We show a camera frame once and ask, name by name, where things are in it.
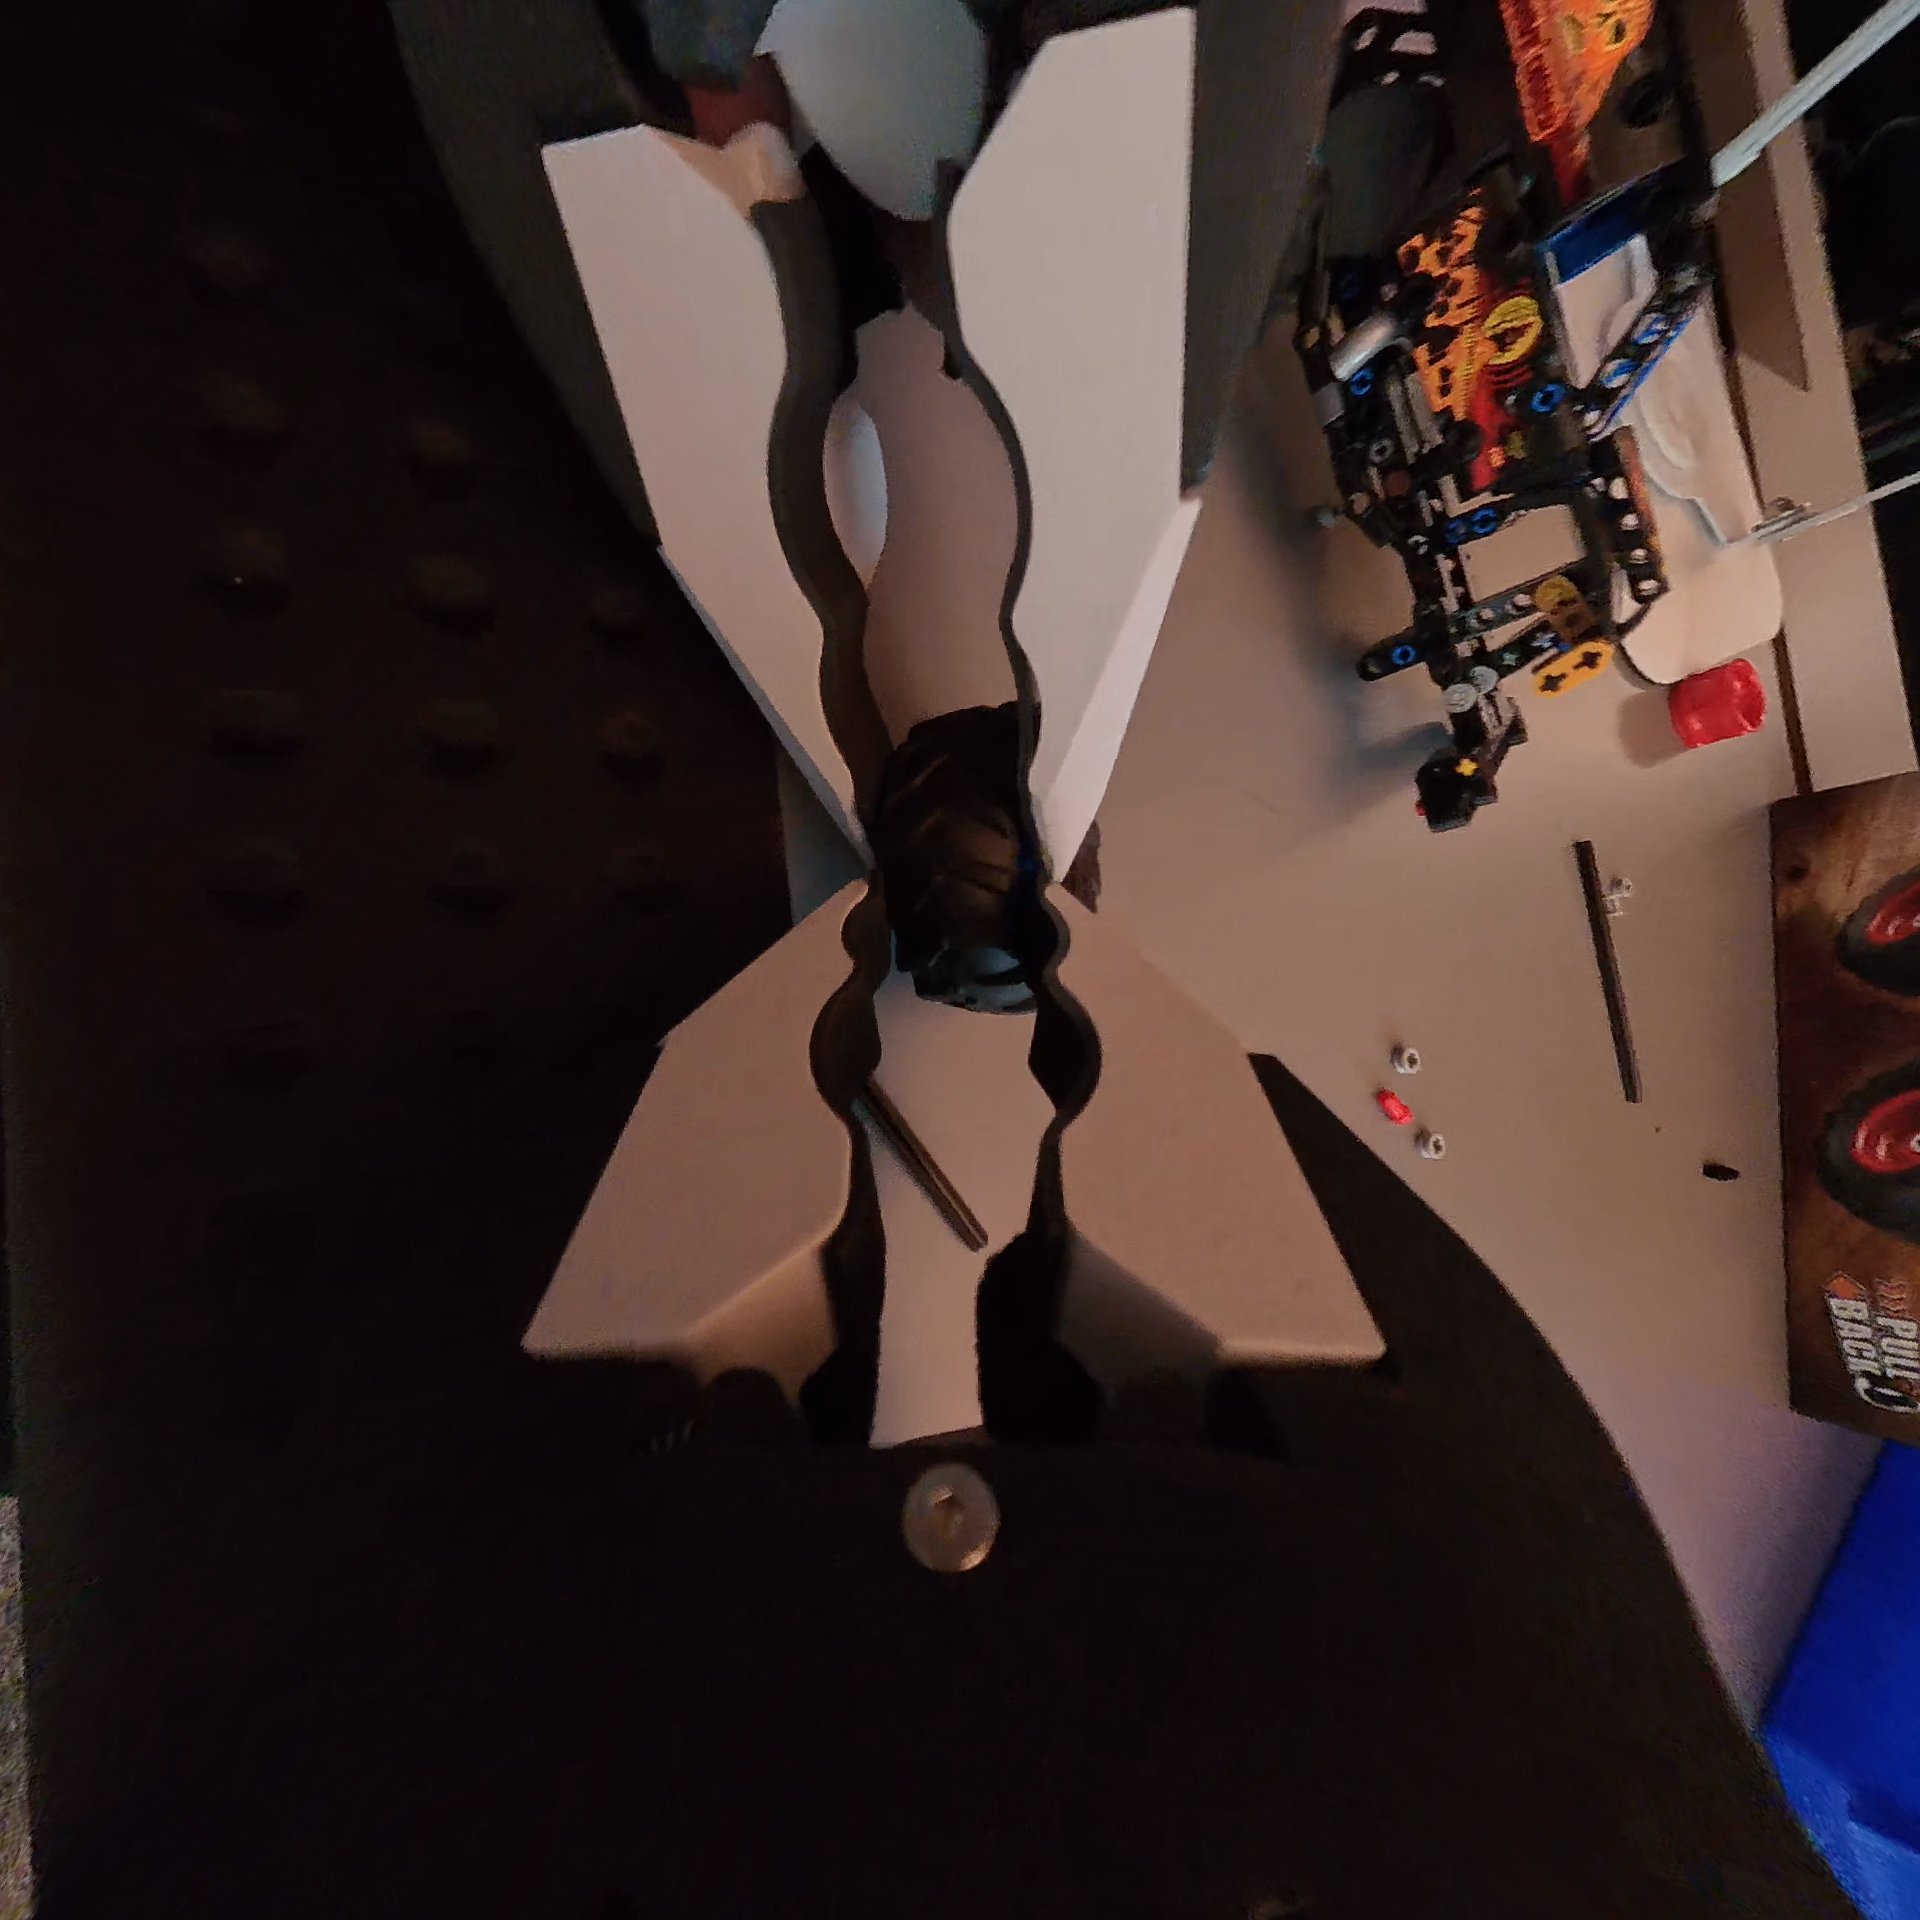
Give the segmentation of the black toy wheel blue rim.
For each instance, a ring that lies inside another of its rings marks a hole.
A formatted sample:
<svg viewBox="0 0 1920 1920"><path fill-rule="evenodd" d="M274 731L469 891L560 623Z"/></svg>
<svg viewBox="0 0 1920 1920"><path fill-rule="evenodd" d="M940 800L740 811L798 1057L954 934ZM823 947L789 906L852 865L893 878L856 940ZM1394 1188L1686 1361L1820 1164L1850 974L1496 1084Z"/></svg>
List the black toy wheel blue rim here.
<svg viewBox="0 0 1920 1920"><path fill-rule="evenodd" d="M1021 784L1020 706L917 723L886 759L872 852L895 967L922 1002L1030 1018L1040 844Z"/></svg>

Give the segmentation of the toy brick monster truck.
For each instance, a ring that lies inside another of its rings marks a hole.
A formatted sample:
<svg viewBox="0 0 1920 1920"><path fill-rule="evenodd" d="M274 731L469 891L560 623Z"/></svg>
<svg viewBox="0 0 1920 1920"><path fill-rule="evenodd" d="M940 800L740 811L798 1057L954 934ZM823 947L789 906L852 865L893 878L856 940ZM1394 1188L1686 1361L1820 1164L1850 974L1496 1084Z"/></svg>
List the toy brick monster truck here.
<svg viewBox="0 0 1920 1920"><path fill-rule="evenodd" d="M1505 688L1585 683L1671 593L1628 404L1711 288L1706 168L1616 183L1596 130L1673 119L1655 6L1498 6L1520 138L1450 176L1446 6L1358 6L1316 153L1294 347L1334 514L1402 567L1409 617L1354 663L1421 671L1446 740L1431 833L1471 826L1527 743Z"/></svg>

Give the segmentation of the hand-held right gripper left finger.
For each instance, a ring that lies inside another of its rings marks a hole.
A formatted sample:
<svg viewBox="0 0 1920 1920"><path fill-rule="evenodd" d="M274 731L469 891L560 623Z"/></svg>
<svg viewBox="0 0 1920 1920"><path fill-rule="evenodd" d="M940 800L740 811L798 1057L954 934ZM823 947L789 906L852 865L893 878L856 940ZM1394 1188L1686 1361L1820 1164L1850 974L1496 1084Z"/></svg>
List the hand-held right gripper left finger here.
<svg viewBox="0 0 1920 1920"><path fill-rule="evenodd" d="M828 1446L872 1441L885 1235L856 1102L893 945L852 881L661 1043L521 1346L762 1375Z"/></svg>

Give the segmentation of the long black axle rod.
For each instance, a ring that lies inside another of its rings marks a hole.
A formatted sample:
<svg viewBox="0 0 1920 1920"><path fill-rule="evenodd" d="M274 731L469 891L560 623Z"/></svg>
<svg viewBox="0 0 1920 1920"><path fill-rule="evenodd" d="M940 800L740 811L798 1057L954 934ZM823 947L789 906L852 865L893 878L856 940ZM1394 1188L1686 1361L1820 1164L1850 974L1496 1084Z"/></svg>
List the long black axle rod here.
<svg viewBox="0 0 1920 1920"><path fill-rule="evenodd" d="M1582 891L1582 903L1585 908L1591 952L1599 983L1599 1002L1614 1046L1621 1094L1628 1104L1640 1104L1640 1062L1634 1043L1634 1028L1629 1023L1625 976L1621 971L1621 955L1616 942L1616 924L1621 922L1621 918L1607 919L1599 911L1599 890L1608 874L1602 868L1599 856L1591 840L1577 840L1573 844L1573 859Z"/></svg>

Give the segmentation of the white base metal stand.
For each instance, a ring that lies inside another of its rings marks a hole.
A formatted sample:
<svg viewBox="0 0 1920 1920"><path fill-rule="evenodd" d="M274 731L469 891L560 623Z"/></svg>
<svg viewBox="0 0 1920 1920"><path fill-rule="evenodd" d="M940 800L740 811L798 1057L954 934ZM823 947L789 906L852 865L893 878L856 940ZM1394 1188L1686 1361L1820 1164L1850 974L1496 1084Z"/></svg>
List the white base metal stand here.
<svg viewBox="0 0 1920 1920"><path fill-rule="evenodd" d="M1881 579L1805 121L1916 38L1916 6L1655 6L1585 134L1584 202L1542 244L1584 390L1639 442L1668 593L1623 634L1671 687L1791 635L1791 543Z"/></svg>

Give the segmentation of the grey desk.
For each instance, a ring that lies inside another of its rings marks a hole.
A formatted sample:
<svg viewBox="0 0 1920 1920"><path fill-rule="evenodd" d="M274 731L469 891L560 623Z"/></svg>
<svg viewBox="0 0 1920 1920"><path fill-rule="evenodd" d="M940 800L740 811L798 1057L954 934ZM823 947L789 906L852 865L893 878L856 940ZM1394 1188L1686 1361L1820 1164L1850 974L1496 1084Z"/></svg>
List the grey desk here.
<svg viewBox="0 0 1920 1920"><path fill-rule="evenodd" d="M1382 555L1294 532L1304 386L1271 353L1222 425L1106 795L1109 919L1366 1138L1528 1307L1596 1396L1751 1715L1874 1442L1786 1410L1764 804L1780 726L1680 752L1625 671L1549 714L1505 804L1431 838L1390 738L1424 705L1337 691ZM1628 1104L1573 844L1616 924L1644 1078ZM1406 1043L1424 1070L1397 1075ZM1392 1089L1413 1124L1388 1123ZM1420 1127L1446 1138L1426 1162ZM1700 1177L1700 1162L1741 1171Z"/></svg>

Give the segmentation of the red toy wheel rim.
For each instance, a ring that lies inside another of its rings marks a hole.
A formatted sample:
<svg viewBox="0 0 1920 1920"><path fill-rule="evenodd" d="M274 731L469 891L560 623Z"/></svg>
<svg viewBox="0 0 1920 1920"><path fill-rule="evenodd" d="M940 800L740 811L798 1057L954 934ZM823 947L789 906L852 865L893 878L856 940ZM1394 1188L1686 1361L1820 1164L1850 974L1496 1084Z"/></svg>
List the red toy wheel rim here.
<svg viewBox="0 0 1920 1920"><path fill-rule="evenodd" d="M1748 658L1732 658L1666 688L1666 719L1686 752L1753 736L1769 719L1769 688Z"/></svg>

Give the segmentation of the blue storage bin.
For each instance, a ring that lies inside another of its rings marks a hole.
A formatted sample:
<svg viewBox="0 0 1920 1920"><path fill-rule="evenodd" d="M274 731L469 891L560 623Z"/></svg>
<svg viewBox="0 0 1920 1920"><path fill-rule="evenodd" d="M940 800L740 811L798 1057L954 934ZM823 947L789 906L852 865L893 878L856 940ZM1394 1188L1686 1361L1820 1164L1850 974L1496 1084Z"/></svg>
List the blue storage bin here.
<svg viewBox="0 0 1920 1920"><path fill-rule="evenodd" d="M1916 1450L1879 1455L1770 1695L1762 1743L1858 1912L1916 1919Z"/></svg>

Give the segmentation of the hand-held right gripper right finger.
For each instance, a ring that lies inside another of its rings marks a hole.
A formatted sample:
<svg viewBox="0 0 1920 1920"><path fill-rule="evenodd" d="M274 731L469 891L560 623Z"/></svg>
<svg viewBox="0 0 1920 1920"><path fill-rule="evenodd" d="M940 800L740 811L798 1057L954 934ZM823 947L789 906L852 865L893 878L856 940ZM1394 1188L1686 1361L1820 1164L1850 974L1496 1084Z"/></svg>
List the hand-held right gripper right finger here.
<svg viewBox="0 0 1920 1920"><path fill-rule="evenodd" d="M1030 929L1049 1118L976 1292L990 1441L1204 1430L1232 1378L1373 1369L1384 1337L1252 1057L1064 888Z"/></svg>

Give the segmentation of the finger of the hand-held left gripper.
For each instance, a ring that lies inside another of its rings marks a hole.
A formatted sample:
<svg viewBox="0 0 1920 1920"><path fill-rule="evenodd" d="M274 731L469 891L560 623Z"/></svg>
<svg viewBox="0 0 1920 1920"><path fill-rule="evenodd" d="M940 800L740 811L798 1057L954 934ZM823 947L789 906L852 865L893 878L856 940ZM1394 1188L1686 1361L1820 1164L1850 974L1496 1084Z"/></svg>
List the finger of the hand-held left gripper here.
<svg viewBox="0 0 1920 1920"><path fill-rule="evenodd" d="M1049 39L946 212L966 431L940 486L941 688L1026 673L1023 794L1061 874L1097 817L1197 522L1183 471L1196 23Z"/></svg>
<svg viewBox="0 0 1920 1920"><path fill-rule="evenodd" d="M872 561L834 520L849 336L789 138L650 126L551 143L544 176L682 594L852 850L892 738L868 678Z"/></svg>

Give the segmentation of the printed toy truck box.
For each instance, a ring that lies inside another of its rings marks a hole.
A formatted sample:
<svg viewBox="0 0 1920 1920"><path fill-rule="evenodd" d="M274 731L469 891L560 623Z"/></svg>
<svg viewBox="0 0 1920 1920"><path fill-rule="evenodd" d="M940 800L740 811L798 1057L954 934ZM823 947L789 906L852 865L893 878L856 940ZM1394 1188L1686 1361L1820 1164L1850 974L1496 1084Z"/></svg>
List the printed toy truck box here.
<svg viewBox="0 0 1920 1920"><path fill-rule="evenodd" d="M1769 811L1789 1406L1917 1446L1917 775Z"/></svg>

